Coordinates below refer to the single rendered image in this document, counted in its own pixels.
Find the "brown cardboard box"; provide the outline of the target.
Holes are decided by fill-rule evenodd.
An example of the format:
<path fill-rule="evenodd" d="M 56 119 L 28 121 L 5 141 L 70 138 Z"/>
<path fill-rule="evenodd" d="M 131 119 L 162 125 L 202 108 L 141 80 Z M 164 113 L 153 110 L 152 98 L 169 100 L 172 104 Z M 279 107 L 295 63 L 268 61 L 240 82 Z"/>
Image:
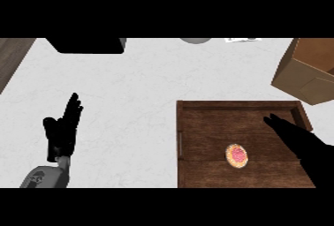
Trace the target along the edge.
<path fill-rule="evenodd" d="M 334 101 L 334 38 L 294 38 L 271 86 L 308 105 Z"/>

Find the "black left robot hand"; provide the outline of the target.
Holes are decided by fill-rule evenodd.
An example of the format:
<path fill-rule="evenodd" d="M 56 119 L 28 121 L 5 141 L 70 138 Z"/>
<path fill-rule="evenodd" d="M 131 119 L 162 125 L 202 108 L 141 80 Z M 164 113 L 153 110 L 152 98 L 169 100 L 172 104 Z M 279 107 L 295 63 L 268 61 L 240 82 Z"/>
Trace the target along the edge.
<path fill-rule="evenodd" d="M 78 94 L 72 93 L 66 103 L 62 117 L 42 119 L 42 127 L 48 140 L 47 161 L 56 162 L 56 158 L 70 156 L 75 146 L 76 127 L 84 107 L 78 99 Z"/>

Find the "brown wooden tray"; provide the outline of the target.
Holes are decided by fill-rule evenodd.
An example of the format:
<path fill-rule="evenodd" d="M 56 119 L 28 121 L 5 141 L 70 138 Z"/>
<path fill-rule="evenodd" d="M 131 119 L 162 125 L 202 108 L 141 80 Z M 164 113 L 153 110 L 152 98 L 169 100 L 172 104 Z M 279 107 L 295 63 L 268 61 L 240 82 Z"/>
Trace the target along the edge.
<path fill-rule="evenodd" d="M 311 129 L 298 101 L 178 101 L 175 103 L 177 186 L 310 188 L 295 154 L 263 118 L 274 114 Z M 246 166 L 233 168 L 226 148 L 239 144 Z"/>

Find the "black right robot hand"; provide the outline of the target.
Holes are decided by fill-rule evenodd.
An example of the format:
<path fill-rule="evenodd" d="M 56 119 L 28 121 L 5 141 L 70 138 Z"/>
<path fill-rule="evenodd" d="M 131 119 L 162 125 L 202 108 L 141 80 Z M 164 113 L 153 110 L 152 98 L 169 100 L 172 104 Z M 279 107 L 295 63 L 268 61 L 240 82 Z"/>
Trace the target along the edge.
<path fill-rule="evenodd" d="M 317 189 L 334 188 L 334 146 L 313 132 L 291 124 L 274 114 L 263 118 L 288 149 L 299 160 L 301 167 Z"/>

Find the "grey round object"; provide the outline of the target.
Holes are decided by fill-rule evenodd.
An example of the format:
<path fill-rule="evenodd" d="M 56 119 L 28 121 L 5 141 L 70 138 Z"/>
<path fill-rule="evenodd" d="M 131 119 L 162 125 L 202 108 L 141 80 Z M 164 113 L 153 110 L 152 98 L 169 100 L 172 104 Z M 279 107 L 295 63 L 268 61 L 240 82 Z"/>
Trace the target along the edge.
<path fill-rule="evenodd" d="M 180 38 L 181 41 L 190 44 L 202 44 L 211 40 L 211 38 Z"/>

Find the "dark wooden panel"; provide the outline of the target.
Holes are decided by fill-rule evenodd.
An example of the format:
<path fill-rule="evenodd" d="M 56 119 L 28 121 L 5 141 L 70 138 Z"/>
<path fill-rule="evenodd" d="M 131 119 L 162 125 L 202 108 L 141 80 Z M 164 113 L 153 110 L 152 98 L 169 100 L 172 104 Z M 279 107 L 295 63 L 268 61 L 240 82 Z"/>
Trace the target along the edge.
<path fill-rule="evenodd" d="M 0 94 L 26 56 L 35 38 L 0 38 Z"/>

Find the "white flat paper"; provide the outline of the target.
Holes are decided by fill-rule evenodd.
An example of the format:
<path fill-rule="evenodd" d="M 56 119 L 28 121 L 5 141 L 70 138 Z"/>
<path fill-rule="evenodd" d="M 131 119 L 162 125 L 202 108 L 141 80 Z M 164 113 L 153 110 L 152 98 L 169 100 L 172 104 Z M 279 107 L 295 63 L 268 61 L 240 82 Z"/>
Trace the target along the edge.
<path fill-rule="evenodd" d="M 224 38 L 226 43 L 231 42 L 246 42 L 246 41 L 261 41 L 261 38 Z"/>

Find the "black box appliance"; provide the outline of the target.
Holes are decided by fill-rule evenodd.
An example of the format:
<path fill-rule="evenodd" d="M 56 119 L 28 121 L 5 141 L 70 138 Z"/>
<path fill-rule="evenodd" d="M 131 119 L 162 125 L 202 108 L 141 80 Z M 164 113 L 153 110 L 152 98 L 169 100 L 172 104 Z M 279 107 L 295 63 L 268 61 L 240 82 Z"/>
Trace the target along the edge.
<path fill-rule="evenodd" d="M 62 54 L 122 54 L 125 38 L 48 38 Z"/>

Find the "pink frosted cupcake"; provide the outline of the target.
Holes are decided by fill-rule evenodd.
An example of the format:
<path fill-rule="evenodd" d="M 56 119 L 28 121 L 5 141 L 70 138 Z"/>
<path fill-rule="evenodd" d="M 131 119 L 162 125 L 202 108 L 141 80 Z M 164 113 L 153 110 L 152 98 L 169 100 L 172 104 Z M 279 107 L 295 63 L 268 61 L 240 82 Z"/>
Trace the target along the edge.
<path fill-rule="evenodd" d="M 248 163 L 248 154 L 243 147 L 239 144 L 230 144 L 226 148 L 226 160 L 227 164 L 240 169 Z"/>

